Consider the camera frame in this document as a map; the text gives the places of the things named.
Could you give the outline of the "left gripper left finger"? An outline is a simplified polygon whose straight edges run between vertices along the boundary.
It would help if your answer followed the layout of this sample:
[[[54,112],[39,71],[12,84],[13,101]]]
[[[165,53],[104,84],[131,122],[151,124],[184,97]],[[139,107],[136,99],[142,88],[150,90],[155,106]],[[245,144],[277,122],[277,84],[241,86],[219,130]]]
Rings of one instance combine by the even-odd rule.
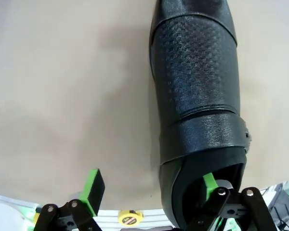
[[[77,199],[58,207],[46,204],[42,207],[34,230],[36,231],[100,231],[94,220],[98,215],[105,191],[105,183],[99,169],[90,171],[85,186]]]

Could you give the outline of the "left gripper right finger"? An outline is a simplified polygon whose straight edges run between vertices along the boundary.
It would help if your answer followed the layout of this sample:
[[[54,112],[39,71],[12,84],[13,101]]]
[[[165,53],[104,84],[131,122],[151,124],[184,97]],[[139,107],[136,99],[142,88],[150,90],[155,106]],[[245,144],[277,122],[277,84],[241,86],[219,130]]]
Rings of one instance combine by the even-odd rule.
[[[187,226],[189,231],[223,231],[233,221],[241,231],[276,231],[272,216],[258,188],[241,192],[218,186],[213,174],[203,177],[206,201]]]

